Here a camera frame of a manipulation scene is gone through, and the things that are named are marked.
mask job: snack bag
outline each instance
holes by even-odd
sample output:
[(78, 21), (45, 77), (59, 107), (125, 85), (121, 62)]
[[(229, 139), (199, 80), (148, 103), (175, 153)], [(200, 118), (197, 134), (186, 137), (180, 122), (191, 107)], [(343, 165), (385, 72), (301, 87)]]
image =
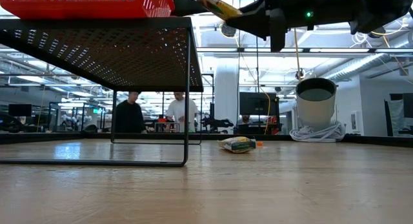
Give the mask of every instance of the snack bag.
[(230, 137), (218, 141), (218, 144), (223, 149), (227, 149), (233, 153), (245, 153), (256, 148), (255, 139), (249, 139), (247, 137)]
[(222, 0), (196, 0), (201, 3), (208, 11), (217, 15), (222, 20), (226, 21), (231, 17), (236, 17), (242, 14), (237, 8), (225, 3)]

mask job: black shirt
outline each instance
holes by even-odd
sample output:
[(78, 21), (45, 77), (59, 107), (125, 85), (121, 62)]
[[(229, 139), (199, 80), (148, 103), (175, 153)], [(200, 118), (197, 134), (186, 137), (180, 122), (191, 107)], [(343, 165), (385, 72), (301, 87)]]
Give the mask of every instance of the black shirt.
[(116, 107), (117, 133), (140, 133), (145, 129), (141, 107), (124, 101)]

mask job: ceiling duct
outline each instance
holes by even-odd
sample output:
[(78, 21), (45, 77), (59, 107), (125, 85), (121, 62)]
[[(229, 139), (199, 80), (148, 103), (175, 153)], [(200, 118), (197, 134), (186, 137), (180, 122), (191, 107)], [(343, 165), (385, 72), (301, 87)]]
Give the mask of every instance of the ceiling duct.
[[(413, 47), (413, 31), (410, 31), (407, 34), (403, 34), (395, 38), (390, 42), (392, 48), (412, 48)], [(348, 79), (352, 76), (365, 72), (371, 68), (380, 66), (384, 63), (389, 62), (392, 57), (389, 54), (373, 54), (361, 59), (353, 59), (347, 63), (344, 63), (326, 74), (323, 74), (321, 77), (325, 79), (331, 79), (334, 81), (340, 81), (343, 79)]]

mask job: perforated metal shelf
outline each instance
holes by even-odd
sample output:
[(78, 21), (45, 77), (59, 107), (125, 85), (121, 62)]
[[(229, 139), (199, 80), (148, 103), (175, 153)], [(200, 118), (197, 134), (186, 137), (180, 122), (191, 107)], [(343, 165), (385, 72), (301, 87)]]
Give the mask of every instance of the perforated metal shelf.
[(118, 91), (203, 92), (189, 17), (0, 20), (0, 43)]

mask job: white pillar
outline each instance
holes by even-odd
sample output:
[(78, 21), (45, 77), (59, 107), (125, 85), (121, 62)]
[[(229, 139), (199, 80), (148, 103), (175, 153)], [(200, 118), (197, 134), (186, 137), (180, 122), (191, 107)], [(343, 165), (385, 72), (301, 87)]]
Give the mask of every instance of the white pillar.
[[(239, 105), (237, 91), (238, 60), (218, 60), (214, 74), (215, 83), (215, 119), (229, 119), (234, 125), (237, 123)], [(234, 127), (219, 128), (233, 134)]]

